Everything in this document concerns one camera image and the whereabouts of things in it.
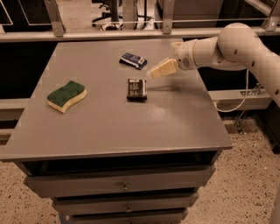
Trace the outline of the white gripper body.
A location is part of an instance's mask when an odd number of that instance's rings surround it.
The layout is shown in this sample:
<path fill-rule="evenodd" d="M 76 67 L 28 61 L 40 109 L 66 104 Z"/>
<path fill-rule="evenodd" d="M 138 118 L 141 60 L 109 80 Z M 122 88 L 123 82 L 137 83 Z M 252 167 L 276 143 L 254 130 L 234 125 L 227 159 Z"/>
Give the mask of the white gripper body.
<path fill-rule="evenodd" d="M 174 58 L 178 67 L 182 70 L 194 70 L 197 68 L 194 61 L 193 50 L 197 39 L 185 41 L 183 45 L 174 49 Z"/>

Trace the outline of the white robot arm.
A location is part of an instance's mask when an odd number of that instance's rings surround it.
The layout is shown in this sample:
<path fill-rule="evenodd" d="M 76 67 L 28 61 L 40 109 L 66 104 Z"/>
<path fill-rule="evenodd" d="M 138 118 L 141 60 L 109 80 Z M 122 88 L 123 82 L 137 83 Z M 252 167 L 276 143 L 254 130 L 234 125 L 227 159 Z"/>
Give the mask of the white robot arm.
<path fill-rule="evenodd" d="M 280 101 L 279 56 L 245 24 L 229 24 L 212 38 L 172 42 L 171 48 L 173 57 L 164 61 L 168 67 L 158 65 L 149 76 L 201 67 L 246 68 L 274 101 Z M 217 172 L 200 192 L 202 198 L 180 224 L 280 224 L 280 157 L 263 138 L 241 137 L 232 152 L 221 154 Z"/>

